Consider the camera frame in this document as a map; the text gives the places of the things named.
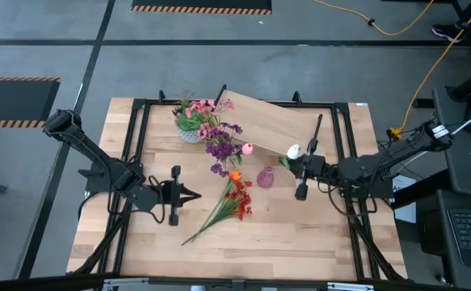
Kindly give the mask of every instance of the wooden board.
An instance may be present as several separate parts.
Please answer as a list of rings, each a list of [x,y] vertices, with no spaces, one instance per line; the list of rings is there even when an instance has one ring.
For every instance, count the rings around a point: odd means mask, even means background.
[[[112,99],[100,146],[119,157],[124,144],[132,99]],[[367,107],[349,104],[359,154],[377,151]],[[210,173],[214,162],[204,145],[188,145],[179,139],[170,114],[171,106],[152,106],[145,136],[145,174],[170,178],[170,168],[181,165],[182,181],[203,198],[179,210],[179,226],[157,225],[146,213],[132,214],[121,274],[126,276],[208,277],[270,280],[355,280],[347,219],[338,214],[326,194],[309,182],[307,201],[294,198],[296,182],[282,167],[275,169],[275,185],[250,189],[254,213],[244,221],[223,221],[194,243],[181,243],[194,234],[213,209],[225,180]],[[302,116],[325,116],[318,139],[327,162],[337,162],[334,130],[329,110],[292,109]],[[132,153],[136,145],[133,140]],[[265,165],[275,164],[276,154],[260,148],[243,162],[243,179],[255,181]],[[336,203],[343,202],[336,196]],[[107,222],[106,197],[90,200],[82,211],[69,258],[68,271],[80,267],[102,239]],[[406,269],[391,210],[379,200],[378,213],[370,216],[373,237],[386,259],[406,276]],[[161,215],[160,208],[154,210]],[[111,270],[113,244],[108,261]],[[361,245],[365,272],[369,274],[365,246]]]
[[[302,114],[226,90],[221,100],[227,99],[233,102],[235,109],[223,112],[221,120],[242,127],[244,132],[238,139],[277,154],[286,154],[294,144],[305,150],[316,129],[318,116],[315,114]]]

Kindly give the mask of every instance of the yellow cable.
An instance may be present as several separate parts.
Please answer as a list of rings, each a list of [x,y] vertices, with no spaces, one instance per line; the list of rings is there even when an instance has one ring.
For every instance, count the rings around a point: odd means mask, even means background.
[[[366,19],[366,21],[370,21],[370,18],[358,11],[354,11],[352,9],[348,9],[348,8],[344,8],[344,7],[340,7],[340,6],[336,6],[336,5],[332,5],[332,4],[329,4],[327,2],[323,2],[321,0],[314,0],[315,2],[317,3],[320,3],[320,4],[323,4],[327,7],[330,7],[330,8],[334,8],[334,9],[337,9],[337,10],[341,10],[341,11],[346,11],[346,12],[350,12],[350,13],[353,13],[355,15],[358,15],[364,19]],[[399,34],[402,34],[404,32],[407,32],[408,30],[410,30],[411,27],[413,27],[413,25],[427,12],[427,10],[429,9],[429,7],[431,7],[432,3],[434,3],[435,0],[431,0],[429,2],[429,4],[427,4],[426,8],[422,11],[422,13],[420,13],[420,15],[415,19],[413,20],[413,22],[408,25],[407,27],[405,27],[404,29],[402,29],[401,31],[399,32],[385,32],[383,31],[380,27],[378,27],[375,22],[372,23],[373,27],[376,28],[380,33],[386,35],[386,36],[398,36]]]
[[[467,24],[471,24],[471,18],[469,19],[469,21],[467,21]],[[458,33],[454,39],[459,39],[460,36],[463,34],[463,31],[464,29],[461,29],[460,33]],[[422,83],[420,83],[420,86],[418,86],[418,89],[416,90],[416,92],[413,95],[413,98],[411,99],[410,106],[407,108],[406,114],[404,115],[404,122],[402,122],[402,126],[398,129],[390,129],[393,137],[400,138],[400,132],[406,127],[407,117],[409,116],[411,108],[413,107],[414,100],[418,96],[418,93],[420,92],[420,90],[422,90],[423,85],[425,85],[426,81],[429,79],[429,76],[431,75],[432,71],[435,70],[436,66],[442,61],[442,59],[444,59],[445,55],[447,55],[448,51],[451,49],[453,45],[454,43],[451,42],[448,45],[448,47],[445,49],[444,53],[442,53],[441,57],[439,57],[438,61],[436,61],[436,63],[431,67],[429,72],[427,72],[426,77],[423,79]]]

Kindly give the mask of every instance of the black floor mat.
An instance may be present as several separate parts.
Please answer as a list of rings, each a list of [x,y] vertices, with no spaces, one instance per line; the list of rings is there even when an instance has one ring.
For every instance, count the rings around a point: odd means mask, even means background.
[[[132,0],[132,11],[270,15],[271,0]]]
[[[0,77],[0,128],[42,127],[60,83],[60,78]]]

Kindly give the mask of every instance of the orange flower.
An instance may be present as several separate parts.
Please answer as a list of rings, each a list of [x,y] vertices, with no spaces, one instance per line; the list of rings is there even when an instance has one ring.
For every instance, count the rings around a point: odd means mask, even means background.
[[[242,177],[242,173],[240,171],[233,171],[231,174],[229,174],[229,178],[232,179],[232,181],[239,181]]]

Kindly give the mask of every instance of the butcher block tabletop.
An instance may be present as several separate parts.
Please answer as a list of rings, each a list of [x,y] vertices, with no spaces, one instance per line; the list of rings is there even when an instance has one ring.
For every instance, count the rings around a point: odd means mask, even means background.
[[[106,116],[99,146],[113,158],[120,158],[129,122],[133,99],[114,98]],[[376,137],[368,105],[349,103],[351,122],[358,155],[377,152]],[[148,213],[132,213],[122,276],[165,276],[196,278],[244,278],[262,280],[356,280],[347,218],[330,204],[327,194],[318,191],[309,181],[306,201],[294,197],[296,180],[278,164],[279,155],[255,146],[254,153],[243,157],[242,179],[252,181],[252,214],[242,221],[236,217],[206,230],[194,242],[182,243],[192,236],[214,209],[225,188],[226,179],[210,171],[214,158],[205,153],[204,143],[184,143],[176,131],[173,106],[152,105],[141,161],[144,174],[158,180],[170,179],[170,169],[181,166],[180,183],[203,197],[187,202],[179,209],[179,225],[169,226],[166,220],[157,224]],[[304,119],[315,120],[323,115],[318,135],[318,153],[328,163],[337,163],[334,128],[329,109],[288,108]],[[138,133],[141,112],[134,133]],[[343,116],[339,116],[345,155],[349,149]],[[136,135],[131,155],[135,151]],[[259,188],[257,174],[265,166],[275,166],[275,182],[269,189]],[[334,195],[343,207],[343,199]],[[377,202],[377,213],[370,214],[373,239],[395,270],[406,276],[406,268],[391,209]],[[161,216],[161,207],[153,209]],[[68,271],[79,268],[104,236],[107,224],[107,195],[98,194],[82,210]],[[110,248],[107,271],[112,270],[116,240]],[[365,274],[369,275],[368,254],[360,244]]]

